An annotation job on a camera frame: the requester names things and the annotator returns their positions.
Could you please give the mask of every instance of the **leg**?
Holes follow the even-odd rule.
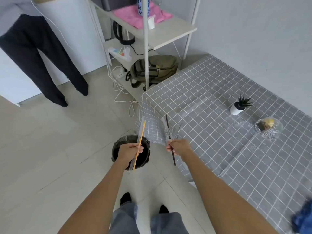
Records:
[[[120,208],[113,213],[109,234],[139,234],[135,221],[138,207],[129,198],[129,193],[125,193],[121,198]]]
[[[182,217],[178,212],[169,213],[162,205],[159,214],[151,220],[152,234],[189,234],[186,230]]]
[[[53,83],[37,48],[32,45],[24,32],[11,28],[8,33],[0,37],[0,47],[47,99],[63,107],[67,106],[64,95]]]
[[[71,61],[59,39],[56,37],[47,21],[40,17],[37,20],[40,27],[40,39],[33,36],[35,45],[60,69],[72,82],[76,90],[84,96],[88,95],[88,83]]]

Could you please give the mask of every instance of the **person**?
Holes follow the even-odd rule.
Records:
[[[68,77],[76,90],[88,95],[88,83],[32,0],[0,0],[0,47],[50,101],[67,107],[38,49]]]
[[[185,139],[169,141],[167,150],[189,167],[216,234],[277,234],[268,221],[238,193],[218,178],[193,152]],[[62,226],[58,234],[139,234],[135,219],[137,207],[126,193],[120,208],[113,208],[123,171],[143,151],[137,143],[120,146],[109,172]],[[152,234],[187,234],[181,216],[165,206],[151,220]]]

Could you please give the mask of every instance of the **pink towel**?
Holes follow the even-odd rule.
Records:
[[[113,11],[113,13],[127,22],[128,24],[138,28],[143,29],[143,17],[138,14],[138,5],[123,7],[118,10]],[[150,16],[155,15],[155,24],[162,22],[166,19],[172,18],[172,15],[162,11],[159,6],[155,5],[152,1],[150,3]]]

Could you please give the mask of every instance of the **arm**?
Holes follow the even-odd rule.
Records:
[[[189,167],[217,234],[278,234],[255,208],[206,167],[188,141],[175,140],[170,145]]]
[[[103,180],[62,226],[58,234],[106,234],[110,227],[113,209],[120,187],[123,171],[135,157],[138,143],[120,146],[118,158]]]

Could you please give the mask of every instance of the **tiled floor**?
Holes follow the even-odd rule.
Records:
[[[0,233],[57,233],[111,167],[113,142],[133,133],[129,103],[114,102],[106,67],[86,79],[87,97],[71,83],[60,86],[67,108],[43,95],[20,108],[0,97]],[[161,145],[151,145],[147,165],[124,173],[115,208],[127,191],[138,203],[141,233],[150,233],[161,204],[181,213],[189,233],[215,233],[198,191]]]

